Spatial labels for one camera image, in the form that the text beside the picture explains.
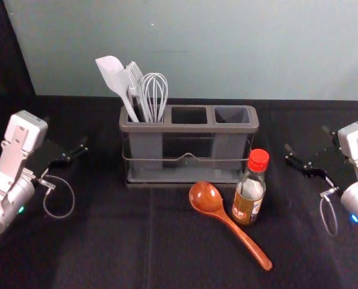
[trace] gray utensil holder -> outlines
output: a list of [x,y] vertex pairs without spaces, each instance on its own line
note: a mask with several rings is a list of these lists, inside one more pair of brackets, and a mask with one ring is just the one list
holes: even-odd
[[236,184],[259,121],[246,105],[166,105],[162,123],[134,123],[122,107],[119,125],[128,185]]

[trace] bottle label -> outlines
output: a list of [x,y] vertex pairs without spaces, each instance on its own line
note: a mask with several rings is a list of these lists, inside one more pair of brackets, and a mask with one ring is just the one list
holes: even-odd
[[259,200],[248,200],[236,190],[232,205],[232,215],[235,220],[243,225],[253,223],[259,213],[263,197]]

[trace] black fabric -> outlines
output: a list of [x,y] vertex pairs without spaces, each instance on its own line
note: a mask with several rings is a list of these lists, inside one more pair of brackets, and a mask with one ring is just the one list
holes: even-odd
[[[319,192],[327,187],[286,166],[283,148],[289,143],[308,156],[329,145],[320,127],[358,120],[358,102],[171,100],[205,102],[257,109],[254,147],[271,155],[268,191],[258,222],[244,230],[271,258],[272,271],[228,228],[195,212],[188,189],[126,189],[119,99],[38,97],[26,109],[51,117],[49,138],[67,148],[84,134],[92,142],[71,168],[52,172],[74,188],[75,212],[52,220],[38,189],[0,236],[0,288],[358,288],[358,225],[334,198],[339,235],[325,232]],[[230,211],[233,190],[221,193]],[[51,198],[62,205],[69,197]]]
[[3,0],[0,0],[0,94],[23,100],[34,96],[34,88]]

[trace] spoon handle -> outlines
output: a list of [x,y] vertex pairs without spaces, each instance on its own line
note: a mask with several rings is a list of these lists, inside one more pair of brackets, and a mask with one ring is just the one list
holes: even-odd
[[269,271],[272,269],[273,264],[271,260],[262,249],[228,217],[224,210],[219,211],[217,216],[239,237],[264,270]]

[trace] wooden ladle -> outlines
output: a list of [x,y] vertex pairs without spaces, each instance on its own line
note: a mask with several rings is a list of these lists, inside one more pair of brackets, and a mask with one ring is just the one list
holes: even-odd
[[248,250],[256,258],[259,264],[267,271],[273,264],[264,254],[261,248],[243,232],[226,214],[223,207],[223,199],[219,191],[208,182],[198,182],[190,189],[190,202],[192,207],[200,213],[215,217],[225,223],[245,244]]

